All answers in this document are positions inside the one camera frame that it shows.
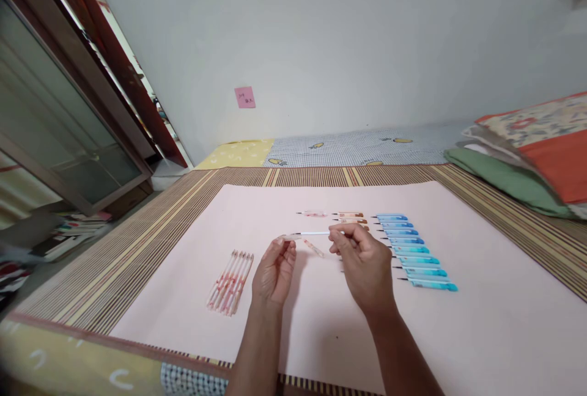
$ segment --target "yellow blanket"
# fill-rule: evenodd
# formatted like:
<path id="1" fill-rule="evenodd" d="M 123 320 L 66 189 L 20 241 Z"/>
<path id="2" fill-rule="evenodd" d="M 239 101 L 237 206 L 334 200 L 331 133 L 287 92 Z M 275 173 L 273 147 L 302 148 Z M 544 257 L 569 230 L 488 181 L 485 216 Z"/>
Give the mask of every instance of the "yellow blanket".
<path id="1" fill-rule="evenodd" d="M 222 167 L 262 167 L 271 150 L 274 139 L 252 139 L 219 145 L 196 170 L 212 170 Z"/>

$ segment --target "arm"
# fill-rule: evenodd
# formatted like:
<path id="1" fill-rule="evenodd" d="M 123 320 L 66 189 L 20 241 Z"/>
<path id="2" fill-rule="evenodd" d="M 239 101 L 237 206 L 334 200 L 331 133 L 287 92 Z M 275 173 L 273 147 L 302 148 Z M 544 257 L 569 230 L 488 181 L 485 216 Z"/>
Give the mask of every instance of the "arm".
<path id="1" fill-rule="evenodd" d="M 329 239 L 330 252 L 342 256 L 349 290 L 367 318 L 386 393 L 443 395 L 397 310 L 389 248 L 356 224 L 331 226 Z"/>
<path id="2" fill-rule="evenodd" d="M 275 239 L 253 278 L 253 300 L 226 396 L 273 396 L 281 318 L 295 264 L 295 242 Z"/>

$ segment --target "pink sticky note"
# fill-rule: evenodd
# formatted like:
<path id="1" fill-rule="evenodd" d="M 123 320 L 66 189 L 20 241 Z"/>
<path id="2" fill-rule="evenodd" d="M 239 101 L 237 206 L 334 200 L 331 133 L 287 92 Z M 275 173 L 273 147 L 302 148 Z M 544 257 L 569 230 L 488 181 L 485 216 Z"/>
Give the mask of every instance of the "pink sticky note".
<path id="1" fill-rule="evenodd" d="M 238 107 L 241 109 L 252 109 L 255 107 L 255 99 L 253 97 L 253 88 L 238 87 L 234 89 L 234 94 L 237 96 Z"/>

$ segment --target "mattress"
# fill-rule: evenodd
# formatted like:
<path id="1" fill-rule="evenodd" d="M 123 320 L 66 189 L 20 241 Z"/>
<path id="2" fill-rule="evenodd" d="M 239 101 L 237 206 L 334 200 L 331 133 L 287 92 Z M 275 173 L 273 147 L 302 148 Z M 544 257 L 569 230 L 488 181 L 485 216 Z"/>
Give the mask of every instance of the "mattress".
<path id="1" fill-rule="evenodd" d="M 223 144 L 196 169 L 443 164 L 470 122 L 290 136 Z"/>
<path id="2" fill-rule="evenodd" d="M 194 170 L 0 323 L 6 372 L 54 394 L 222 394 L 232 364 L 109 335 L 222 186 L 403 185 L 432 180 L 587 301 L 587 225 L 541 216 L 452 164 Z M 295 376 L 279 379 L 290 394 L 364 394 Z"/>

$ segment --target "patterned pillow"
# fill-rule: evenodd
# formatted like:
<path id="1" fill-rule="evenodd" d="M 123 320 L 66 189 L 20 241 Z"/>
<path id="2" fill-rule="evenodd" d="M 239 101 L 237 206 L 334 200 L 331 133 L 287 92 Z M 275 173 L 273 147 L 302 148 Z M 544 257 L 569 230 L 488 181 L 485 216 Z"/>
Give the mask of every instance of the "patterned pillow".
<path id="1" fill-rule="evenodd" d="M 533 168 L 563 202 L 587 218 L 587 92 L 486 115 L 476 123 L 463 133 Z"/>

